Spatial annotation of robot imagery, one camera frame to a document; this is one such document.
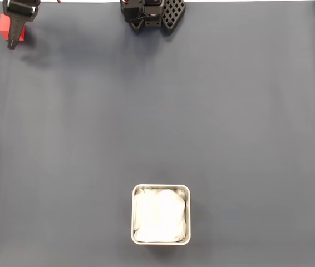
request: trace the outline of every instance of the red cube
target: red cube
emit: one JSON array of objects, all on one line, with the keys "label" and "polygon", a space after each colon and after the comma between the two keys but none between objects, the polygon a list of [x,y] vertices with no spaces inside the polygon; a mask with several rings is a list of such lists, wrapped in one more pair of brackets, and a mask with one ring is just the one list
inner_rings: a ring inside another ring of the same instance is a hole
[{"label": "red cube", "polygon": [[[1,14],[1,20],[0,20],[0,33],[2,34],[3,38],[5,40],[9,39],[9,29],[11,27],[11,18],[8,16]],[[23,28],[23,31],[20,35],[20,41],[24,41],[25,36],[25,26]]]}]

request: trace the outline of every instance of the white cloth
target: white cloth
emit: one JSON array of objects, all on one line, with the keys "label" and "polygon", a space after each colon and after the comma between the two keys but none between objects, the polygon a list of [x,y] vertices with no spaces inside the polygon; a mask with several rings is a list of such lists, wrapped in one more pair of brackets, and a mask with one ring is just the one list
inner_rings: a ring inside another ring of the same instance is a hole
[{"label": "white cloth", "polygon": [[182,189],[139,189],[134,196],[134,238],[139,242],[177,242],[186,237]]}]

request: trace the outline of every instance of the black perforated part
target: black perforated part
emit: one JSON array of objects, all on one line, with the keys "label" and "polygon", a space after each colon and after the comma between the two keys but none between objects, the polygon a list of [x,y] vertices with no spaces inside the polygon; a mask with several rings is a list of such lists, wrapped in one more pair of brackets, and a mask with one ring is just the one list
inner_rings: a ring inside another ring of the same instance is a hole
[{"label": "black perforated part", "polygon": [[166,31],[171,32],[180,21],[185,10],[186,4],[183,0],[166,0],[164,11],[161,14],[161,19],[163,20],[162,27]]}]

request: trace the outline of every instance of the metal container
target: metal container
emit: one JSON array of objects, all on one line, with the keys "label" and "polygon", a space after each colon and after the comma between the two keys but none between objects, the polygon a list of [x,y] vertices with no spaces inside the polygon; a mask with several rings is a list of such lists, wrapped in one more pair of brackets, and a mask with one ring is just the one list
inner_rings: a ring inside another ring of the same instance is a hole
[{"label": "metal container", "polygon": [[[186,193],[186,207],[185,207],[185,220],[186,220],[186,237],[178,242],[139,242],[134,238],[134,197],[135,192],[138,189],[182,189]],[[135,244],[138,245],[173,245],[173,246],[183,246],[186,245],[191,239],[191,193],[187,186],[185,185],[148,185],[148,184],[140,184],[134,187],[132,192],[132,205],[131,205],[131,239]]]}]

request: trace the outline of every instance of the gray table surface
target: gray table surface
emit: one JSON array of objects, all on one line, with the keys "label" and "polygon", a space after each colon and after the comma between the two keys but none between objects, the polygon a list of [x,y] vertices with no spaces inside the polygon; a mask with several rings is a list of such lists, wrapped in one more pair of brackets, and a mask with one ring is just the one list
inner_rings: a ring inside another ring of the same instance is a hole
[{"label": "gray table surface", "polygon": [[[131,241],[140,183],[190,188],[188,245]],[[0,35],[0,267],[199,265],[315,267],[315,3],[189,3],[172,36],[42,4]]]}]

